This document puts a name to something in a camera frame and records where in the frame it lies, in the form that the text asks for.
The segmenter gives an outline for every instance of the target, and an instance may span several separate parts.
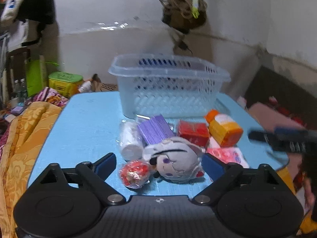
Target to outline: clear plastic basket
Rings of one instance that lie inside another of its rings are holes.
[[[132,54],[117,56],[109,73],[118,77],[123,114],[199,117],[212,109],[227,71],[195,57]]]

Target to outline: pink package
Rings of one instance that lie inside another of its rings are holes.
[[[243,166],[243,168],[250,168],[249,164],[243,157],[241,150],[237,147],[231,148],[220,148],[218,143],[214,143],[210,138],[209,147],[206,150],[206,153],[213,155],[224,163],[234,162]]]

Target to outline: white wall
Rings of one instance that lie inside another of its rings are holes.
[[[236,97],[259,68],[252,46],[266,43],[270,0],[205,1],[206,25],[193,31],[186,42],[194,56],[230,72],[233,81],[224,90]],[[42,49],[47,60],[57,60],[66,72],[85,78],[98,73],[103,82],[115,83],[107,73],[114,56],[173,53],[158,0],[55,0],[55,4],[58,26],[47,27]],[[244,67],[248,70],[241,75]]]
[[[200,33],[255,45],[264,44],[268,35],[270,0],[205,0],[208,4],[206,26]],[[60,34],[113,26],[137,17],[159,23],[162,6],[158,0],[55,0]]]
[[[317,98],[317,69],[269,53],[259,53],[259,61]]]
[[[271,0],[269,53],[317,68],[317,0]]]

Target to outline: yellow container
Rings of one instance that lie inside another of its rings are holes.
[[[215,109],[205,119],[209,122],[209,133],[221,147],[233,147],[243,134],[243,129],[230,116]]]
[[[78,74],[53,72],[49,75],[49,87],[68,98],[78,93],[77,88],[83,82],[83,77]]]

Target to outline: purple box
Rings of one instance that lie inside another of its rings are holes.
[[[24,107],[15,107],[11,110],[11,114],[18,116],[24,111]]]
[[[137,127],[148,145],[160,143],[162,140],[174,136],[174,133],[161,114],[140,123]]]

